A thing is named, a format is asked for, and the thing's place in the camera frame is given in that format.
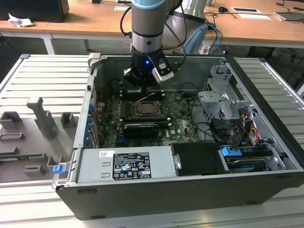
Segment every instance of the green circuit board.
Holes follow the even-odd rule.
[[[128,109],[129,116],[135,115],[134,106],[138,103],[122,101],[119,95],[109,95],[104,97],[105,107],[103,109],[104,118],[101,122],[103,131],[102,148],[115,147],[142,147],[142,146],[163,146],[173,142],[199,142],[197,131],[193,128],[190,118],[190,109],[192,98],[187,97],[176,99],[180,96],[178,93],[168,92],[161,101],[155,102],[159,105],[161,113],[165,118],[170,118],[168,122],[161,124],[168,125],[158,129],[158,136],[149,140],[126,140],[123,135],[123,126],[126,124],[122,121],[124,112]]]

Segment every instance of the blue clip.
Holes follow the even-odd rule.
[[[53,174],[66,173],[66,165],[54,165]]]
[[[225,146],[222,149],[222,153],[223,153],[224,157],[226,157],[226,156],[242,156],[243,155],[239,148],[236,151],[233,151],[233,150],[230,149],[230,146]]]

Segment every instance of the motherboard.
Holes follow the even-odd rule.
[[[98,108],[101,148],[199,142],[190,117],[193,97],[178,92],[107,95]]]

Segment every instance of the power supply label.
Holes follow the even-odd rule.
[[[113,156],[113,179],[130,180],[151,178],[149,153],[115,153]]]

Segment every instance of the blue cable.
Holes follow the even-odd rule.
[[[216,54],[218,48],[219,48],[219,45],[220,45],[220,35],[219,35],[219,31],[211,24],[207,23],[208,26],[210,26],[211,28],[214,29],[214,31],[217,33],[218,35],[218,46],[217,46],[217,49],[214,51],[214,55]]]

